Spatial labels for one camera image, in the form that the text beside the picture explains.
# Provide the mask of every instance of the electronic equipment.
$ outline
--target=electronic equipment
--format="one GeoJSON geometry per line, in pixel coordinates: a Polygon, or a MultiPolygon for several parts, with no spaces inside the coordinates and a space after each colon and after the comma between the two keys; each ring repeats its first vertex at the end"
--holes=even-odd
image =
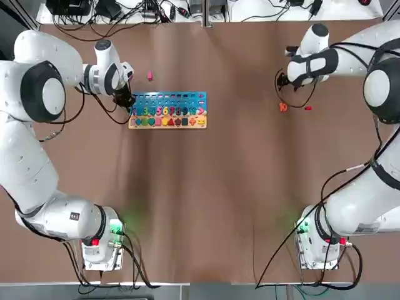
{"type": "Polygon", "coordinates": [[[94,11],[99,16],[109,18],[113,21],[121,14],[121,7],[115,0],[99,0],[94,11]]]}
{"type": "Polygon", "coordinates": [[[300,88],[330,76],[362,77],[367,107],[382,123],[394,124],[394,133],[369,162],[342,173],[365,170],[331,194],[326,204],[308,206],[296,223],[301,269],[334,269],[339,245],[348,243],[345,237],[400,231],[400,20],[377,24],[332,45],[328,28],[313,24],[300,46],[286,50],[291,61],[280,85],[300,88]]]}
{"type": "MultiPolygon", "coordinates": [[[[199,14],[203,12],[203,0],[188,0],[189,11],[191,14],[199,14]]],[[[227,4],[227,0],[209,0],[210,15],[221,14],[223,7],[227,4]]]]}
{"type": "Polygon", "coordinates": [[[92,0],[46,0],[46,7],[52,15],[87,16],[92,0]]]}
{"type": "Polygon", "coordinates": [[[124,224],[113,208],[58,190],[58,173],[33,131],[34,122],[62,114],[67,86],[115,96],[127,109],[133,105],[131,65],[120,61],[109,40],[94,50],[97,64],[83,64],[54,36],[33,30],[18,35],[15,59],[0,61],[0,185],[21,226],[58,241],[80,239],[86,269],[111,271],[121,269],[124,224]]]}

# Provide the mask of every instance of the black connector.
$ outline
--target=black connector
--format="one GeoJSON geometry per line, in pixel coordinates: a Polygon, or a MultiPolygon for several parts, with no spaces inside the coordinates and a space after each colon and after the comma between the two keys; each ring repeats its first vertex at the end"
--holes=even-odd
{"type": "Polygon", "coordinates": [[[323,0],[314,0],[314,2],[311,5],[310,14],[312,16],[316,16],[322,4],[323,0]]]}
{"type": "Polygon", "coordinates": [[[289,0],[290,6],[302,6],[304,0],[289,0]]]}
{"type": "Polygon", "coordinates": [[[186,19],[188,19],[190,17],[189,11],[187,11],[183,7],[177,7],[176,9],[177,9],[178,13],[181,14],[182,16],[184,16],[186,19]]]}
{"type": "Polygon", "coordinates": [[[175,21],[175,16],[176,16],[175,6],[171,5],[171,8],[169,9],[169,19],[171,21],[175,21]]]}

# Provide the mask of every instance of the label sticker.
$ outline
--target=label sticker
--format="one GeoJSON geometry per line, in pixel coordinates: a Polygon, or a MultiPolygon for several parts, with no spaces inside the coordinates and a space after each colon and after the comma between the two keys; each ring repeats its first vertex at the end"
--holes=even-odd
{"type": "Polygon", "coordinates": [[[358,224],[358,227],[354,233],[358,234],[374,234],[379,230],[379,223],[375,222],[373,224],[358,224]]]}
{"type": "Polygon", "coordinates": [[[73,220],[73,221],[79,221],[79,216],[80,214],[78,214],[77,212],[72,212],[69,215],[69,219],[73,220]]]}
{"type": "Polygon", "coordinates": [[[85,254],[86,255],[100,254],[100,250],[98,247],[85,248],[85,254]]]}

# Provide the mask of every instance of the wire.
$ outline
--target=wire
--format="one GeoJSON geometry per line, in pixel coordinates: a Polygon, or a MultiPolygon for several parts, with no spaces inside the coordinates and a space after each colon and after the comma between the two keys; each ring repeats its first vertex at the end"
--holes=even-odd
{"type": "Polygon", "coordinates": [[[328,287],[325,287],[325,289],[324,289],[322,292],[319,292],[319,293],[317,293],[317,294],[310,294],[310,293],[306,292],[305,290],[303,290],[303,289],[301,288],[301,286],[294,286],[294,287],[297,288],[297,290],[298,290],[300,293],[303,293],[305,296],[311,296],[311,297],[322,296],[322,295],[326,294],[326,293],[329,291],[329,288],[328,288],[328,287]]]}
{"type": "Polygon", "coordinates": [[[102,39],[104,39],[104,38],[110,38],[111,36],[115,35],[115,34],[118,33],[119,31],[126,30],[126,29],[130,29],[130,28],[136,27],[136,26],[138,26],[138,25],[140,25],[140,24],[156,24],[156,23],[159,21],[158,18],[157,18],[155,21],[153,21],[153,22],[144,22],[144,21],[143,21],[143,22],[139,22],[139,23],[133,24],[132,26],[120,28],[120,29],[114,31],[113,33],[111,33],[111,31],[114,29],[114,27],[115,27],[116,25],[118,25],[119,23],[121,23],[123,20],[129,19],[129,18],[130,18],[131,16],[133,16],[134,14],[139,13],[139,12],[140,12],[139,9],[143,7],[143,4],[144,4],[144,1],[140,2],[140,3],[139,3],[138,5],[136,5],[132,10],[130,10],[129,12],[127,12],[125,15],[123,15],[118,21],[116,21],[116,22],[109,28],[109,30],[107,31],[106,34],[101,34],[101,33],[97,32],[97,31],[95,31],[95,30],[91,27],[91,29],[94,31],[94,33],[96,33],[98,36],[100,36],[100,38],[97,38],[97,39],[83,39],[83,38],[80,38],[80,37],[76,37],[76,36],[74,36],[74,35],[68,33],[66,30],[64,30],[64,28],[62,28],[59,24],[57,24],[57,22],[55,22],[54,18],[53,18],[53,23],[54,23],[54,25],[57,27],[57,29],[58,29],[59,31],[61,31],[62,33],[66,34],[66,35],[68,35],[68,36],[70,36],[70,37],[73,38],[73,39],[76,39],[76,40],[82,41],[82,42],[96,42],[96,41],[100,41],[100,40],[102,40],[102,39]]]}
{"type": "Polygon", "coordinates": [[[351,289],[354,289],[358,285],[361,279],[361,275],[363,274],[363,256],[361,255],[361,251],[358,249],[356,245],[353,244],[352,248],[356,251],[359,261],[358,272],[354,282],[349,286],[333,286],[332,284],[324,284],[324,283],[321,283],[320,286],[324,286],[325,288],[329,289],[335,289],[337,291],[349,291],[351,289]]]}
{"type": "Polygon", "coordinates": [[[298,292],[300,293],[300,295],[301,295],[301,297],[302,297],[303,300],[307,300],[306,297],[305,297],[305,295],[304,295],[303,292],[299,289],[298,286],[294,286],[294,288],[298,290],[298,292]]]}
{"type": "Polygon", "coordinates": [[[126,121],[120,122],[115,120],[109,113],[109,111],[107,110],[107,108],[104,106],[104,104],[101,102],[101,100],[99,99],[99,97],[96,94],[92,94],[93,98],[96,99],[97,103],[99,103],[99,105],[101,106],[101,108],[103,109],[103,111],[107,114],[107,116],[113,120],[115,123],[120,124],[120,125],[124,125],[126,123],[129,122],[129,120],[131,119],[131,115],[132,115],[132,111],[129,114],[128,118],[126,119],[126,121]]]}
{"type": "Polygon", "coordinates": [[[274,87],[275,87],[276,95],[278,96],[279,100],[281,100],[284,104],[286,104],[286,105],[289,106],[290,108],[303,108],[305,105],[307,105],[307,103],[310,101],[311,97],[313,96],[318,81],[317,81],[317,80],[314,80],[314,86],[312,87],[312,90],[311,90],[311,92],[310,92],[310,95],[308,96],[307,100],[306,100],[303,104],[301,104],[301,105],[289,104],[289,103],[286,102],[286,100],[284,100],[284,99],[279,95],[279,92],[278,92],[278,89],[277,89],[277,86],[276,86],[276,78],[278,77],[278,74],[279,74],[279,72],[281,72],[281,71],[282,71],[282,69],[279,69],[278,72],[275,74],[274,87]]]}
{"type": "MultiPolygon", "coordinates": [[[[124,236],[127,238],[127,240],[129,241],[130,245],[132,245],[131,238],[130,238],[127,234],[124,234],[124,236]]],[[[149,280],[147,279],[147,277],[143,274],[142,267],[141,267],[141,265],[139,264],[138,260],[136,259],[135,255],[133,254],[133,251],[131,251],[131,250],[130,250],[128,247],[126,247],[125,245],[122,245],[122,248],[123,248],[126,252],[128,252],[128,254],[132,257],[133,263],[136,265],[137,271],[139,272],[140,277],[142,278],[142,280],[143,280],[143,282],[145,283],[145,285],[146,285],[149,289],[157,289],[157,288],[160,288],[161,286],[153,286],[153,285],[149,282],[149,280]]]]}
{"type": "Polygon", "coordinates": [[[290,5],[290,3],[289,3],[289,6],[287,7],[287,9],[286,9],[282,14],[280,14],[279,17],[276,18],[275,22],[278,21],[278,20],[281,18],[281,16],[283,16],[284,14],[286,14],[286,13],[289,11],[290,7],[291,7],[291,5],[290,5]]]}
{"type": "Polygon", "coordinates": [[[39,140],[40,143],[43,143],[43,142],[46,142],[46,141],[50,141],[51,139],[54,139],[56,136],[58,136],[60,133],[62,133],[62,131],[65,128],[65,120],[67,118],[67,113],[66,113],[66,110],[65,110],[65,106],[64,106],[64,109],[62,111],[64,112],[64,123],[62,124],[61,129],[58,130],[58,131],[52,132],[51,134],[46,136],[44,139],[40,139],[39,140]]]}
{"type": "Polygon", "coordinates": [[[270,17],[274,17],[274,16],[277,16],[277,15],[281,14],[284,11],[284,9],[285,9],[285,6],[279,12],[277,12],[276,14],[271,14],[269,16],[250,16],[250,17],[247,17],[246,19],[243,19],[241,22],[245,22],[245,21],[247,21],[249,19],[252,19],[252,18],[270,18],[270,17]]]}
{"type": "Polygon", "coordinates": [[[346,51],[347,53],[353,55],[366,69],[368,69],[367,63],[365,61],[363,61],[361,59],[361,57],[359,57],[356,53],[352,52],[351,50],[349,50],[349,49],[347,49],[345,47],[337,46],[337,45],[333,45],[333,46],[330,45],[330,48],[333,48],[333,49],[336,48],[336,49],[340,49],[340,50],[346,51]]]}
{"type": "Polygon", "coordinates": [[[85,105],[85,94],[83,93],[83,91],[84,91],[84,89],[83,89],[83,84],[79,83],[79,85],[80,85],[80,87],[81,87],[81,89],[82,89],[82,106],[81,106],[81,108],[79,109],[79,111],[75,114],[75,116],[73,116],[71,119],[64,120],[64,121],[62,121],[62,122],[59,122],[59,121],[46,122],[47,124],[67,124],[67,123],[70,123],[70,122],[72,122],[73,120],[75,120],[75,119],[81,114],[81,112],[82,112],[82,110],[83,110],[83,107],[84,107],[84,105],[85,105]]]}
{"type": "Polygon", "coordinates": [[[285,6],[280,6],[280,5],[275,5],[275,4],[273,4],[273,2],[271,1],[271,0],[268,0],[268,2],[271,4],[271,6],[272,7],[274,7],[274,8],[286,8],[286,4],[285,4],[285,6]]]}
{"type": "MultiPolygon", "coordinates": [[[[366,44],[359,44],[357,42],[335,42],[334,44],[331,44],[331,46],[355,46],[355,47],[360,47],[360,48],[365,48],[365,49],[370,49],[370,50],[378,50],[379,49],[379,47],[366,45],[366,44]]],[[[393,50],[386,50],[385,53],[400,56],[400,53],[393,51],[393,50]]]]}
{"type": "MultiPolygon", "coordinates": [[[[398,127],[396,129],[396,131],[394,132],[394,134],[389,138],[389,140],[387,141],[387,143],[382,147],[382,149],[377,153],[376,155],[376,159],[378,159],[382,153],[390,146],[390,144],[393,142],[393,140],[398,136],[398,134],[400,133],[400,127],[398,127]]],[[[348,179],[347,181],[345,181],[344,183],[342,183],[340,186],[338,186],[336,189],[334,189],[333,191],[331,191],[328,195],[326,195],[325,197],[322,198],[322,200],[320,200],[316,205],[314,205],[312,207],[312,209],[304,216],[304,218],[308,217],[323,201],[325,201],[327,198],[329,198],[331,195],[333,195],[334,193],[336,193],[338,190],[342,189],[343,187],[347,186],[349,183],[353,182],[354,180],[356,180],[359,176],[361,176],[362,174],[364,174],[370,167],[371,165],[369,163],[364,163],[365,168],[362,169],[361,171],[359,171],[355,176],[353,176],[352,178],[348,179]]],[[[334,173],[333,175],[331,175],[327,181],[324,183],[324,186],[334,177],[336,177],[339,174],[345,173],[347,171],[350,171],[354,169],[353,167],[348,168],[348,169],[344,169],[341,171],[338,171],[336,173],[334,173]]],[[[291,235],[298,229],[298,227],[301,225],[301,222],[299,222],[299,224],[297,224],[290,232],[289,234],[285,237],[285,239],[283,240],[283,242],[278,246],[278,248],[275,250],[275,252],[273,253],[273,255],[271,256],[271,258],[269,259],[266,267],[264,268],[264,271],[262,272],[259,281],[257,282],[256,285],[256,289],[259,288],[263,288],[265,286],[268,286],[268,284],[263,284],[261,285],[261,281],[263,280],[263,277],[266,273],[266,271],[268,270],[268,267],[271,265],[273,259],[275,258],[275,256],[278,254],[279,250],[282,249],[282,247],[285,245],[286,241],[288,241],[288,239],[291,237],[291,235]]]]}

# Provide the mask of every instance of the colorful shapes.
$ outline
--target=colorful shapes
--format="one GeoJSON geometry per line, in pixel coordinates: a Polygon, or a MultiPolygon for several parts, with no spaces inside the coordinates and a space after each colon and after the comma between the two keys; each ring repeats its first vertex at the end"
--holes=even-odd
{"type": "Polygon", "coordinates": [[[279,103],[279,110],[281,113],[284,113],[285,111],[287,111],[288,106],[286,105],[286,103],[283,103],[283,102],[279,103]]]}
{"type": "MultiPolygon", "coordinates": [[[[199,129],[208,125],[205,92],[140,92],[135,96],[137,101],[129,107],[129,128],[199,129]]],[[[280,107],[289,108],[284,103],[280,107]]]]}
{"type": "Polygon", "coordinates": [[[206,118],[204,116],[199,116],[197,119],[199,125],[204,125],[206,123],[206,118]]]}

